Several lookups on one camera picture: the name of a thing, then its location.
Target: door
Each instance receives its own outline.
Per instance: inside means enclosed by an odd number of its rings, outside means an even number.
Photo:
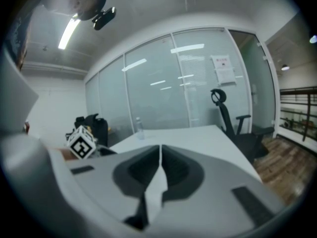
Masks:
[[[260,42],[253,34],[231,32],[247,69],[253,107],[252,131],[275,123],[275,93],[271,70]]]

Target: water bottle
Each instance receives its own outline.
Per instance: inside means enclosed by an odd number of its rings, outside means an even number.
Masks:
[[[143,140],[144,139],[144,131],[143,131],[143,125],[141,122],[141,119],[137,117],[137,122],[136,122],[136,128],[137,128],[137,137],[138,139]]]

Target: person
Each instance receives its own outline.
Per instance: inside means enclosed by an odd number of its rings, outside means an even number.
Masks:
[[[88,20],[101,11],[105,2],[106,0],[27,0],[4,41],[17,68],[21,71],[27,54],[30,23],[37,6],[43,5],[48,11]]]

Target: white cube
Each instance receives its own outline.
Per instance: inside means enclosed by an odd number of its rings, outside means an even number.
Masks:
[[[67,146],[78,159],[87,159],[96,149],[94,136],[82,125],[71,134]]]

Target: wooden floor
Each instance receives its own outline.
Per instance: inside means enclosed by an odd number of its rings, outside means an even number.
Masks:
[[[254,167],[263,183],[289,205],[303,192],[317,167],[317,158],[299,146],[282,138],[264,139],[269,150],[257,159]]]

